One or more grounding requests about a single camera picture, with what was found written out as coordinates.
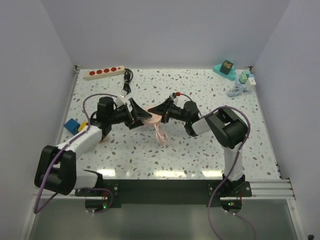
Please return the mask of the yellow cube socket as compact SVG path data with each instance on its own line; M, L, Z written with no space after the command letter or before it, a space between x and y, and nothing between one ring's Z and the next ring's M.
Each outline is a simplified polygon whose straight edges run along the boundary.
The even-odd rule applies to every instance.
M79 125L77 131L80 133L81 131L86 130L87 127L88 127L88 122L84 121Z

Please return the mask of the beige cube plug adapter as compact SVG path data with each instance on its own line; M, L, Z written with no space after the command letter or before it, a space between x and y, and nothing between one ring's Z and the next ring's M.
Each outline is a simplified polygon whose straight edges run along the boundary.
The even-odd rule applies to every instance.
M109 134L107 134L100 142L103 143L103 142L107 142L109 140Z

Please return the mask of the white charger block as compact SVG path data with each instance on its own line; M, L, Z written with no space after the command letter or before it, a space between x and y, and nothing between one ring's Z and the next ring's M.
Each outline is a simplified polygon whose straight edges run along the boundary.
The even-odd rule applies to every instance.
M256 81L253 77L248 77L244 85L245 85L246 91L250 92L255 89Z

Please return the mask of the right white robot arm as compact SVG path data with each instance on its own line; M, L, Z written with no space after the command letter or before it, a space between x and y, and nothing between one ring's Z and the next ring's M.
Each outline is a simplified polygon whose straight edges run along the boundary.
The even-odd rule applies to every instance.
M204 116L200 116L200 111L194 101L186 101L183 108L180 108L171 98L148 110L152 114L161 116L161 122L164 124L169 119L185 122L185 131L191 137L197 137L206 132L213 133L224 151L222 189L230 197L235 196L245 182L242 147L251 130L250 124L245 123L236 114L236 111L237 109L234 107L221 106Z

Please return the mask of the blue cube socket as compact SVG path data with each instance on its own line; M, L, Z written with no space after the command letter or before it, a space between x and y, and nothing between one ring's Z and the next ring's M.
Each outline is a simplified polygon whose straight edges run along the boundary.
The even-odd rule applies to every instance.
M79 132L80 124L75 119L70 118L63 126L72 135L76 135Z

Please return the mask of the beige power strip red sockets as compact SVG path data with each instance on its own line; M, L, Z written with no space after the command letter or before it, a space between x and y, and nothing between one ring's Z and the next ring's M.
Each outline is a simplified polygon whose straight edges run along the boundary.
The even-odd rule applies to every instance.
M124 73L125 73L125 67L123 65L120 65L120 66L90 70L84 74L83 78L89 81L89 80L97 80L101 78L123 75Z

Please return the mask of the green small charger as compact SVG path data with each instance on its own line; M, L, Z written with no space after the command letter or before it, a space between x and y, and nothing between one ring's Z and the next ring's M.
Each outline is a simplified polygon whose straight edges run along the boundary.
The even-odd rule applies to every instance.
M249 77L248 74L242 73L242 74L240 75L240 77L239 77L239 82L240 82L241 84L245 84L246 81L248 80L248 77Z

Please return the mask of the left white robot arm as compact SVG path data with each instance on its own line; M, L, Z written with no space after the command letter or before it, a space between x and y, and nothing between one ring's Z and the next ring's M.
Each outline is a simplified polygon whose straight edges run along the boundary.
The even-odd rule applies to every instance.
M77 160L95 144L103 140L112 130L112 125L125 124L132 129L141 120L152 115L130 98L129 103L115 106L109 96L101 97L97 103L95 117L88 126L70 140L56 146L42 149L34 184L42 190L68 195L72 190L86 189L92 196L99 196L104 190L101 174L92 170L81 170Z

